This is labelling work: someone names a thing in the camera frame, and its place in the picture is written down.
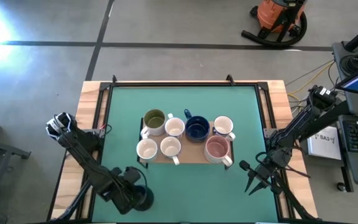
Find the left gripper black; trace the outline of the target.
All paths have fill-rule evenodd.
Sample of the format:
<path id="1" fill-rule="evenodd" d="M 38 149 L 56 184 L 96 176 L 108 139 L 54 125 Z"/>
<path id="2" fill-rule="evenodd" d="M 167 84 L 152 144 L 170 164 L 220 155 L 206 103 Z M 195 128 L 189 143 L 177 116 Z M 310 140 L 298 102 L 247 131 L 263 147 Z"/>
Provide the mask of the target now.
<path id="1" fill-rule="evenodd" d="M 106 183 L 99 193 L 105 201 L 112 201 L 121 215 L 129 213 L 143 199 L 143 193 L 136 189 L 140 172 L 135 167 L 126 167 L 124 171 L 115 167 L 107 172 Z"/>

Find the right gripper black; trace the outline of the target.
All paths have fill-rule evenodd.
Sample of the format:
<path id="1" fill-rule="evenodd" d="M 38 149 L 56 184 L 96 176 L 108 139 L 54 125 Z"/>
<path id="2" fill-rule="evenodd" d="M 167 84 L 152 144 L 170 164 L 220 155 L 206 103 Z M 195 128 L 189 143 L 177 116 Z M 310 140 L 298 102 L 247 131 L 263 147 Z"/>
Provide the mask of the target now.
<path id="1" fill-rule="evenodd" d="M 249 195 L 252 195 L 258 190 L 266 189 L 268 186 L 271 186 L 269 178 L 277 171 L 278 165 L 272 160 L 262 160 L 259 161 L 258 166 L 255 168 L 254 172 L 248 173 L 248 182 L 246 185 L 245 192 L 248 191 L 251 186 L 254 178 L 256 178 L 259 183 L 250 191 Z"/>

